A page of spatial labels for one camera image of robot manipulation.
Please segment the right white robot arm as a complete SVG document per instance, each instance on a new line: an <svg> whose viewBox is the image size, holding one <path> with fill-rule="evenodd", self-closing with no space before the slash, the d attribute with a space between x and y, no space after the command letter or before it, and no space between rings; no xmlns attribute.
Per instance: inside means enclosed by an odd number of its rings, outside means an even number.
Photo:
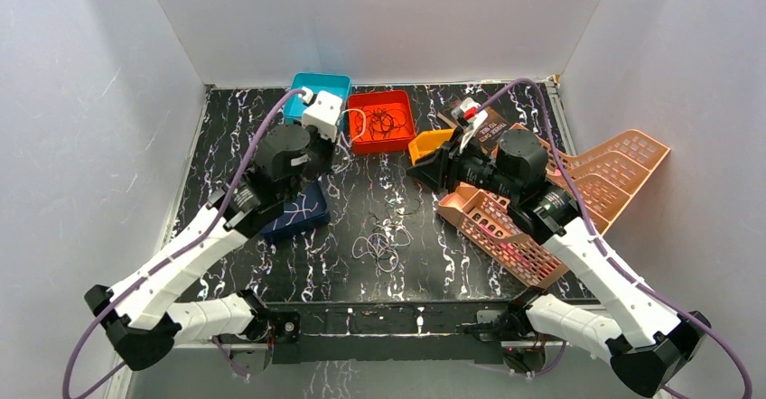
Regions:
<svg viewBox="0 0 766 399"><path fill-rule="evenodd" d="M610 365L635 394L650 398L683 368L708 337L699 311L684 312L662 302L596 231L571 177L560 187L547 175L548 152L525 129L510 129L495 155L458 129L418 159L407 175L433 191L453 191L461 182L508 199L514 225L561 260L594 293L607 316L542 295L509 314L520 339L551 334Z"/></svg>

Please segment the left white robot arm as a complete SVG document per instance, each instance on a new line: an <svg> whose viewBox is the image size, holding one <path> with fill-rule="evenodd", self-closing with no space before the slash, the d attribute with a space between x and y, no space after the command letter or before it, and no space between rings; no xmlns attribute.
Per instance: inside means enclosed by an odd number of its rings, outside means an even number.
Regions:
<svg viewBox="0 0 766 399"><path fill-rule="evenodd" d="M302 120L259 129L229 186L216 191L192 222L134 277L95 285L85 300L115 351L134 371L162 360L176 345L221 335L259 341L285 320L252 291L203 302L179 296L222 257L280 218L305 186L331 172L335 125Z"/></svg>

